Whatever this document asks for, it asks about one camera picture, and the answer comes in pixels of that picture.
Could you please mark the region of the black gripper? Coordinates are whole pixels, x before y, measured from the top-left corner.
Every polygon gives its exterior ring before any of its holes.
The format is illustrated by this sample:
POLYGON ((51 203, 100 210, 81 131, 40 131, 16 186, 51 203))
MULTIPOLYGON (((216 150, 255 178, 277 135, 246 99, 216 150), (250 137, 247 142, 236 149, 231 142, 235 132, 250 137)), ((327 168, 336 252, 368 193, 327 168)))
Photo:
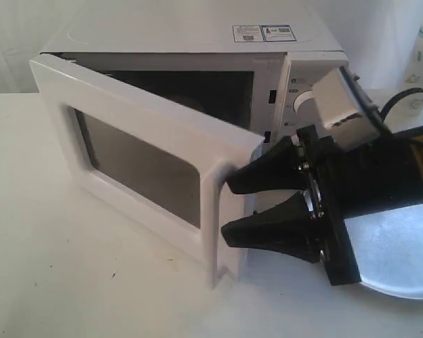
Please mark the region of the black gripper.
MULTIPOLYGON (((324 209, 324 267, 333 286, 361 280, 345 220, 419 203, 419 166, 410 132, 380 137, 348 152, 331 137, 320 138, 314 126, 300 128, 304 147, 324 209)), ((306 190, 298 167, 297 147, 284 137, 257 160, 228 176, 234 194, 271 190, 306 190)), ((320 222, 311 217, 302 193, 261 213, 221 228, 227 245, 286 254, 320 262, 320 222)))

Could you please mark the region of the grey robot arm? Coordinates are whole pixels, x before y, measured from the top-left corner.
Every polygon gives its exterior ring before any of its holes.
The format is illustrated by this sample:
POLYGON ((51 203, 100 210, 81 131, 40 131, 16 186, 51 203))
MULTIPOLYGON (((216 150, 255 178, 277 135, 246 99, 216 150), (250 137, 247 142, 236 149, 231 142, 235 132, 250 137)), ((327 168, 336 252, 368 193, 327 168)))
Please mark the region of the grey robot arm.
POLYGON ((332 285, 361 280, 346 230, 348 218, 423 203, 423 126, 382 136, 351 151, 313 126, 284 137, 268 152, 230 174, 234 194, 291 189, 286 201, 231 221, 227 245, 323 263, 332 285))

